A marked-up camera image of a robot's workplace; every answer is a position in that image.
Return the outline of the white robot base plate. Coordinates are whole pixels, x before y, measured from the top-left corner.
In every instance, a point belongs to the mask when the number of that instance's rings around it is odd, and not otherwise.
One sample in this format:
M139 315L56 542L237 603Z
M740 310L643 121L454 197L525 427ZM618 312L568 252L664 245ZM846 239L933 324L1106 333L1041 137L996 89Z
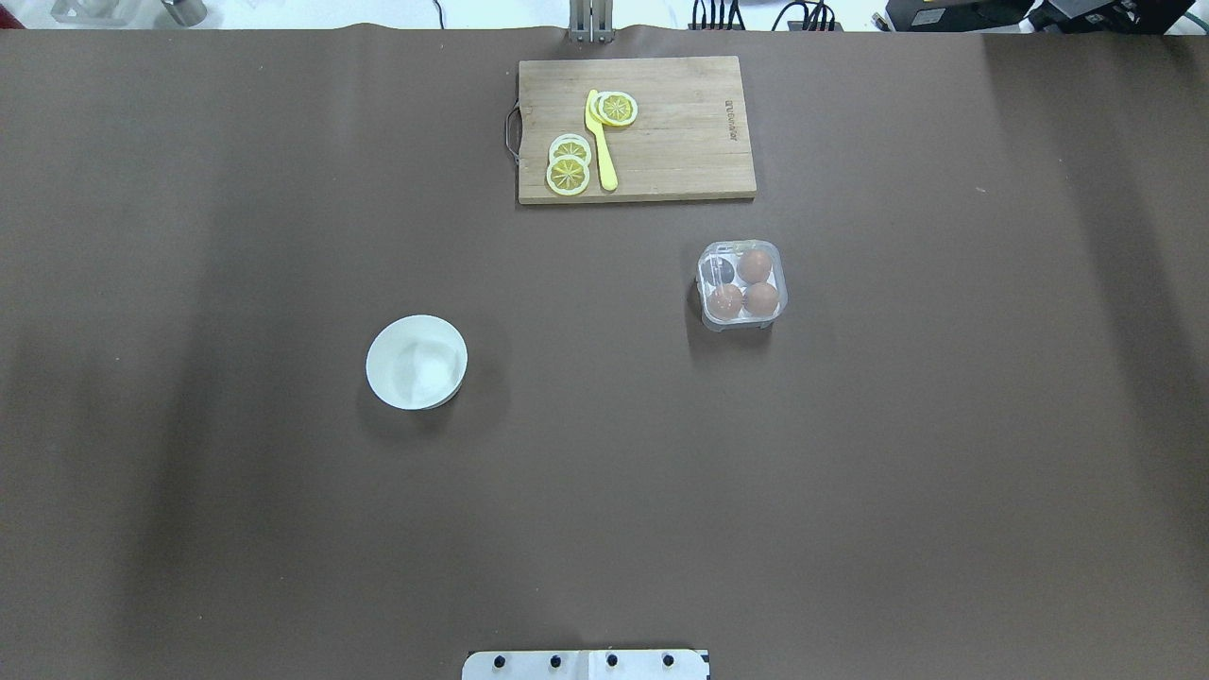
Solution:
M598 649L479 651L462 679L708 679L707 651Z

